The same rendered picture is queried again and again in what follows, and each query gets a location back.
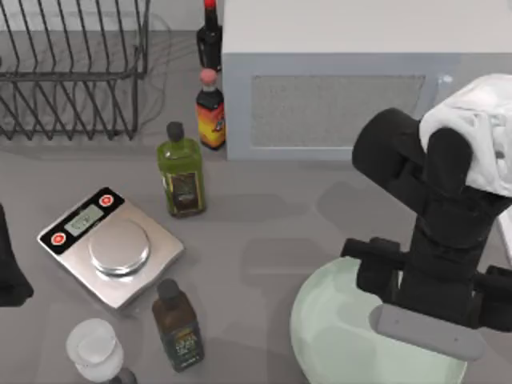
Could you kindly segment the green bottle with black cap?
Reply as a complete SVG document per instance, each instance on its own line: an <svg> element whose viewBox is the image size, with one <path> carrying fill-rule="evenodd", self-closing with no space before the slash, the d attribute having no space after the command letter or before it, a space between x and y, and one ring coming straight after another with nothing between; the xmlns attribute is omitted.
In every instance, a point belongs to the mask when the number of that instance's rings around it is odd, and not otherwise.
<svg viewBox="0 0 512 384"><path fill-rule="evenodd" d="M206 210L206 194L199 144L185 136L178 121L166 126L167 140L157 148L167 209L171 216L184 218Z"/></svg>

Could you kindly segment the dark bottle with orange label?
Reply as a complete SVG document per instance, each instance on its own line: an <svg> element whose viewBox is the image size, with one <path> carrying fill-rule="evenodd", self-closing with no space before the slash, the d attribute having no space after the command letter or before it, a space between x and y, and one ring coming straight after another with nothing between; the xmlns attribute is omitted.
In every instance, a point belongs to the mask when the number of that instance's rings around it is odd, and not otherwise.
<svg viewBox="0 0 512 384"><path fill-rule="evenodd" d="M217 86L217 72L204 68L199 74L201 89L196 97L198 135L201 144L219 150L226 141L224 96Z"/></svg>

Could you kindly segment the clear glass cup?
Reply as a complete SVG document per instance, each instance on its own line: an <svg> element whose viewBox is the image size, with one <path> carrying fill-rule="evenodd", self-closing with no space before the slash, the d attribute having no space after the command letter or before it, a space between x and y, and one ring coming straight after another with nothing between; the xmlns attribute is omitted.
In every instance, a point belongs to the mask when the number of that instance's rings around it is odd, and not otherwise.
<svg viewBox="0 0 512 384"><path fill-rule="evenodd" d="M66 353L77 372L92 384L139 384L125 366L125 352L114 328L101 318L77 324L66 339Z"/></svg>

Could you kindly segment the silver kitchen scale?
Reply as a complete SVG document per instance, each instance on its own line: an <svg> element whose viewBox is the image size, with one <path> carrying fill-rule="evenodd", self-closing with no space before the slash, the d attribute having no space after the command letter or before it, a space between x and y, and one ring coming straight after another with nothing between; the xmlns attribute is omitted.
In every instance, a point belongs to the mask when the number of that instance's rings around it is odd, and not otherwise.
<svg viewBox="0 0 512 384"><path fill-rule="evenodd" d="M151 286L185 250L171 232L108 186L61 215L37 240L114 310Z"/></svg>

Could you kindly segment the pale grey microwave oven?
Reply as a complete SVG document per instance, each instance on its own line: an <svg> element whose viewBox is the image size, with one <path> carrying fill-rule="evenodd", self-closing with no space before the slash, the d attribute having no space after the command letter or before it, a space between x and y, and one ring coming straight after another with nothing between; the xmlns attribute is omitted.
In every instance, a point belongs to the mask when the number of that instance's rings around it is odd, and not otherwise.
<svg viewBox="0 0 512 384"><path fill-rule="evenodd" d="M480 58L512 70L512 0L225 0L229 160L347 161L375 113L422 116Z"/></svg>

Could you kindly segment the pale green bowl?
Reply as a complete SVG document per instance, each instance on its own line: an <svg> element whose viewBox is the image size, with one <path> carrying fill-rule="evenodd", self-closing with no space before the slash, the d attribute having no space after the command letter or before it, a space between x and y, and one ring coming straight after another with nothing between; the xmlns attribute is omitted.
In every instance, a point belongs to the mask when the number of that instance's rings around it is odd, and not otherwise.
<svg viewBox="0 0 512 384"><path fill-rule="evenodd" d="M377 297L355 285L359 262L337 258L302 284L290 341L309 384L462 384L466 364L376 334Z"/></svg>

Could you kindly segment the pale grey rounded box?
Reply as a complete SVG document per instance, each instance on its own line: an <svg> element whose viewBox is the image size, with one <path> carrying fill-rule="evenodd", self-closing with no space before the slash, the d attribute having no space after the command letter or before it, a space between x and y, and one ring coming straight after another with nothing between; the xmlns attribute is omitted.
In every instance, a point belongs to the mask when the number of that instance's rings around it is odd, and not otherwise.
<svg viewBox="0 0 512 384"><path fill-rule="evenodd" d="M476 330L389 304L373 308L369 324L377 334L464 362L479 360L486 349Z"/></svg>

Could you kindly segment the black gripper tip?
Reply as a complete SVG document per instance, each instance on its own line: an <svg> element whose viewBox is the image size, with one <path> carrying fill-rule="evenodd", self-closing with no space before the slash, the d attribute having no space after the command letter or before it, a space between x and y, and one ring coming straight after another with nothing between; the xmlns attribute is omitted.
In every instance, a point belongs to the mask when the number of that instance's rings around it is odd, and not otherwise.
<svg viewBox="0 0 512 384"><path fill-rule="evenodd" d="M0 308L21 307L33 295L34 289L14 255L5 211L0 203Z"/></svg>

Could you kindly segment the dark brown bottle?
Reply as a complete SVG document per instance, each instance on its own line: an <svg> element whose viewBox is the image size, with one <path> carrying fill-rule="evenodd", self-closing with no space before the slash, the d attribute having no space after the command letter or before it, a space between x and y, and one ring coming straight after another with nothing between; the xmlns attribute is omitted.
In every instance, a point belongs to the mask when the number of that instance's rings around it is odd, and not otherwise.
<svg viewBox="0 0 512 384"><path fill-rule="evenodd" d="M160 281L157 294L152 313L158 334L172 368L183 372L205 357L198 316L175 280Z"/></svg>

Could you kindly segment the dark bottle with red cap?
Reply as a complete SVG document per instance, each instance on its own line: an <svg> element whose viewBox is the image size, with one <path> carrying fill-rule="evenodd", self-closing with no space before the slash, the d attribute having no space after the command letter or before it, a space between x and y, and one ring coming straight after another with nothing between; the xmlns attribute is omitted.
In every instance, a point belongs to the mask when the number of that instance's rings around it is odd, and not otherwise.
<svg viewBox="0 0 512 384"><path fill-rule="evenodd" d="M204 24L196 33L202 68L222 70L222 26L218 21L217 0L204 0Z"/></svg>

